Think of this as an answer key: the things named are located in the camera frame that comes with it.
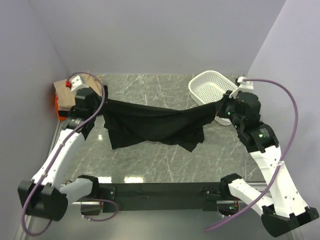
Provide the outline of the black t-shirt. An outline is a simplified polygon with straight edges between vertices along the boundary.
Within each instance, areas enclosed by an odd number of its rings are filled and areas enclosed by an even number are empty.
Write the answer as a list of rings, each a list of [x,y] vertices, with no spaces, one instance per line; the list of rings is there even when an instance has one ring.
[[[215,119],[220,105],[217,101],[175,110],[106,98],[102,113],[114,150],[149,141],[192,152],[204,141],[203,126]]]

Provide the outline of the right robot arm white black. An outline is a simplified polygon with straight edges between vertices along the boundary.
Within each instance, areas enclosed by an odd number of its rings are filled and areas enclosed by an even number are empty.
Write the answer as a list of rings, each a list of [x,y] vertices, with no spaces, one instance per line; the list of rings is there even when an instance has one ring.
[[[282,151],[273,129],[260,118],[261,103],[249,92],[232,96],[228,90],[222,97],[217,115],[230,120],[240,142],[257,163],[271,196],[261,194],[244,179],[228,175],[219,187],[222,198],[236,197],[249,205],[261,218],[267,232],[279,237],[320,217],[299,194],[290,173],[281,160]]]

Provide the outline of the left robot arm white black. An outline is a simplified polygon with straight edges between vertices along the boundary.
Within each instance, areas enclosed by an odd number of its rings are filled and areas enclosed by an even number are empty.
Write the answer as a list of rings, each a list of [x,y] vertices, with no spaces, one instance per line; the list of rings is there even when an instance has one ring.
[[[102,95],[90,87],[77,90],[75,105],[63,122],[52,152],[32,179],[23,180],[18,186],[23,216],[59,221],[73,202],[81,198],[94,201],[101,196],[97,177],[80,175],[64,187],[61,181],[77,149],[95,126],[96,116],[103,112],[108,97],[106,90],[104,86]]]

